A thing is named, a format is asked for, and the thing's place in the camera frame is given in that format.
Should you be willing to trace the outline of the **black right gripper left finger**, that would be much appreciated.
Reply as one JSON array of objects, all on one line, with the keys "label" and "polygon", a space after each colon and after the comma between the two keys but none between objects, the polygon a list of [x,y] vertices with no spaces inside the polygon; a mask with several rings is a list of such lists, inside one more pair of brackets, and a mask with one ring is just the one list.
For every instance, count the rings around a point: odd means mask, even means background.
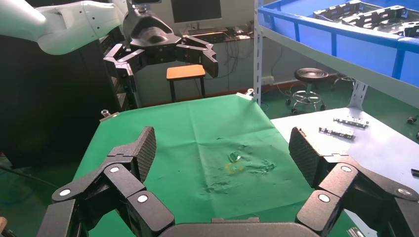
[{"label": "black right gripper left finger", "polygon": [[144,182],[156,153],[153,127],[132,143],[116,146],[90,173],[52,195],[40,237],[86,237],[109,212],[118,213],[137,237],[157,237],[174,225],[174,215]]}]

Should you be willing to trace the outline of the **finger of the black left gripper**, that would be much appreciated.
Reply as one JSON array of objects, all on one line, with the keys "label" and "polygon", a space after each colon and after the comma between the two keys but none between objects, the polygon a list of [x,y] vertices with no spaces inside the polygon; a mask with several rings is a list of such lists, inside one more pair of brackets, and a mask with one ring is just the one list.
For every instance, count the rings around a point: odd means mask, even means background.
[{"label": "finger of the black left gripper", "polygon": [[105,55],[104,62],[108,75],[118,79],[126,93],[137,92],[134,74],[147,65],[145,50],[132,51],[118,43]]},{"label": "finger of the black left gripper", "polygon": [[177,61],[202,65],[212,78],[218,77],[219,65],[213,44],[192,36],[186,36],[175,46]]}]

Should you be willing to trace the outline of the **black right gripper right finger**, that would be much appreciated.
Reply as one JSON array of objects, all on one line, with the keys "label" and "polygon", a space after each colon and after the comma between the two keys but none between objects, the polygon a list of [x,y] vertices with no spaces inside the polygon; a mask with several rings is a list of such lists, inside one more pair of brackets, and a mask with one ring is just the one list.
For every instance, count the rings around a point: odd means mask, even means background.
[{"label": "black right gripper right finger", "polygon": [[290,156],[313,192],[296,222],[327,236],[342,211],[355,213],[379,237],[419,234],[419,195],[361,166],[343,152],[322,151],[301,128],[291,130]]}]

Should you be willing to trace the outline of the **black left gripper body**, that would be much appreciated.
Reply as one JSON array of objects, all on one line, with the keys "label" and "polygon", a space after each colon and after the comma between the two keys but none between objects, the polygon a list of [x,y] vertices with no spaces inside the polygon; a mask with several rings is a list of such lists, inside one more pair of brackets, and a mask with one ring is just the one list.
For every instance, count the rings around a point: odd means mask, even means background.
[{"label": "black left gripper body", "polygon": [[133,51],[144,51],[143,57],[147,65],[176,60],[176,46],[181,43],[181,37],[176,36],[152,11],[129,11],[123,21],[123,31]]}]

